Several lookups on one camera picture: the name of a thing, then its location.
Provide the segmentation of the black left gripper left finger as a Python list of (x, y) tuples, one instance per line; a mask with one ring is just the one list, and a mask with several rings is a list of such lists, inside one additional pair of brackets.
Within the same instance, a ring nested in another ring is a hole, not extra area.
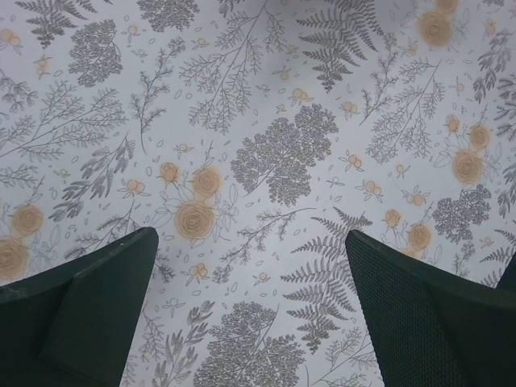
[(118, 386), (152, 276), (152, 227), (1, 288), (3, 386)]

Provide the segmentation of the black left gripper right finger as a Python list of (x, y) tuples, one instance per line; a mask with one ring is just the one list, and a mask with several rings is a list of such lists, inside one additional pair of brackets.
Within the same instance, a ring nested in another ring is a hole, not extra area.
[(353, 230), (347, 258), (386, 386), (513, 386), (515, 262), (494, 288)]

